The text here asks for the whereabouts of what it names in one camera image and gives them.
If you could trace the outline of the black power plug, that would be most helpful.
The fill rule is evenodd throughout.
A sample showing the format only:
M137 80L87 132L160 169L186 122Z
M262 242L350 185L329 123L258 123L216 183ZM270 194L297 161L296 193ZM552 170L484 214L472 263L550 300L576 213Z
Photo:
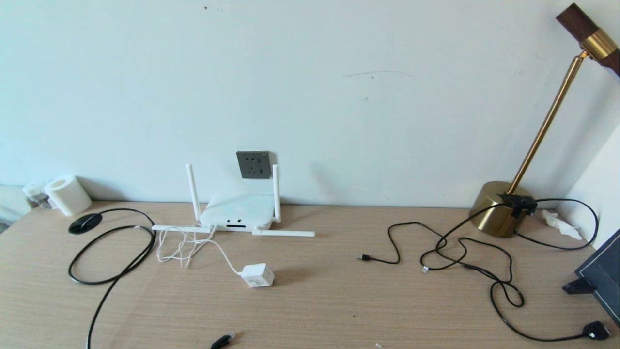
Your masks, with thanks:
M602 322L595 321L583 327L582 335L591 340L604 341L610 338L610 331Z

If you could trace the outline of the brass desk lamp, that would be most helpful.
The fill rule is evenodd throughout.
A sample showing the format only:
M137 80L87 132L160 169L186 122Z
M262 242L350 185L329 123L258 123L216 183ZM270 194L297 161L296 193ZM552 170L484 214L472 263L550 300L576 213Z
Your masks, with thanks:
M494 237L509 238L528 216L514 218L511 209L502 204L500 194L533 195L522 188L521 181L529 169L538 152L549 128L551 128L569 89L575 81L576 75L589 58L611 72L613 77L620 79L620 45L601 26L596 24L583 9L573 2L564 11L557 15L556 20L578 42L580 53L576 55L567 69L564 79L556 93L554 100L545 115L544 121L538 130L534 141L521 162L518 171L510 182L490 181L480 189L478 196L469 212L469 218L475 228Z

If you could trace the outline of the grey wall power socket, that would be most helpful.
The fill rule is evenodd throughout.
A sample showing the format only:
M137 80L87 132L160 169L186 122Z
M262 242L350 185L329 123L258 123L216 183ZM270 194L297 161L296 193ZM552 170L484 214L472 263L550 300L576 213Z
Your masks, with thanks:
M272 177L269 152L239 151L235 154L243 179L270 179Z

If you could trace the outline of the black oval desk grommet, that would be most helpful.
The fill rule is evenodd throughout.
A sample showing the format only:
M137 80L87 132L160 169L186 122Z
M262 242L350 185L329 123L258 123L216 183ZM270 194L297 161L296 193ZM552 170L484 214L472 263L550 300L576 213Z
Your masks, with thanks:
M72 235L84 234L96 228L102 219L101 213L87 214L73 221L68 227L68 232Z

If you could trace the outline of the small clear plastic container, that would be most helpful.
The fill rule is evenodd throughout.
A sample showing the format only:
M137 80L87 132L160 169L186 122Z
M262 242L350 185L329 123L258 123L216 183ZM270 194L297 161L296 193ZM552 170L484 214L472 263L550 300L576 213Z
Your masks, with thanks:
M22 188L22 192L31 203L36 204L38 207L44 209L52 208L49 202L49 195L45 192L44 181L29 183Z

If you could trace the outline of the white toilet paper roll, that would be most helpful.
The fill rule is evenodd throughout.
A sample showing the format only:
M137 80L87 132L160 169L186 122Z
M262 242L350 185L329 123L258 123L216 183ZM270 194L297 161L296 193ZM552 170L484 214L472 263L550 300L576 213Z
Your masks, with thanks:
M76 216L93 204L74 175L58 177L44 186L44 192L65 216Z

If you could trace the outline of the white power adapter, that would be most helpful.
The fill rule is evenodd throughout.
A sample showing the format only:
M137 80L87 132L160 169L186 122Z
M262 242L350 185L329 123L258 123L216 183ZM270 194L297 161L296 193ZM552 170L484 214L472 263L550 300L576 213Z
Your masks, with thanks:
M266 263L246 265L240 276L252 288L271 286L275 279L273 271Z

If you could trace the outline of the crumpled white tissue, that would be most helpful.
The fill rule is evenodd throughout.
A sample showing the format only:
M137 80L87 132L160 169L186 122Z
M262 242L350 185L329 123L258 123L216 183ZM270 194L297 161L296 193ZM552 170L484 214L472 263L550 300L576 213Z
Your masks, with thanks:
M541 216L549 227L556 228L563 236L569 236L575 240L583 240L576 227L560 219L558 213L543 210Z

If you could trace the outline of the white wifi router with antennas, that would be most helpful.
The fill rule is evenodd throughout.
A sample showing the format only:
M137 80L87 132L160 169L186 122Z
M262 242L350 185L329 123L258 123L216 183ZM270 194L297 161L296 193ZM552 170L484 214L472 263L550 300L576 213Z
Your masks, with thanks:
M186 164L193 213L197 225L186 227L153 225L155 231L184 233L211 233L212 231L250 232L253 236L314 237L313 231L272 230L273 223L281 223L279 166L272 166L273 194L244 194L241 196L213 197L204 210L199 200L190 163Z

